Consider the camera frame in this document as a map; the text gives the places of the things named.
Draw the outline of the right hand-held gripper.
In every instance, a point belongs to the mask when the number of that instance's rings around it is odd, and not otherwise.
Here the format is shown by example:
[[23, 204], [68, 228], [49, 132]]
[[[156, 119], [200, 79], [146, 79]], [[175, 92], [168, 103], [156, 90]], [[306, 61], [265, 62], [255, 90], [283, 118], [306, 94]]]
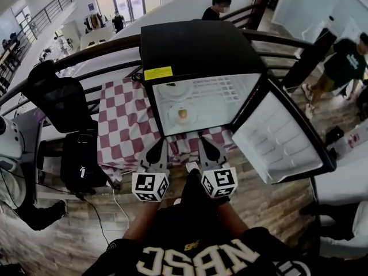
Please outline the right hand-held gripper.
[[238, 187], [236, 169], [227, 162], [226, 150], [206, 137], [198, 139], [202, 166], [201, 185], [210, 198], [230, 196]]

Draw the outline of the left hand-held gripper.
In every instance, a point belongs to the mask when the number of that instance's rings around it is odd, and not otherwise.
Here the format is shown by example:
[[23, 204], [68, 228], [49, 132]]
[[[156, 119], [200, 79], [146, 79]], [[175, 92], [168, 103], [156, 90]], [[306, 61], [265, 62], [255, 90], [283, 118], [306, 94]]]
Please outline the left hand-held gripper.
[[137, 171], [132, 173], [132, 193], [140, 201], [162, 201], [170, 184], [167, 150], [167, 140], [159, 139], [140, 153]]

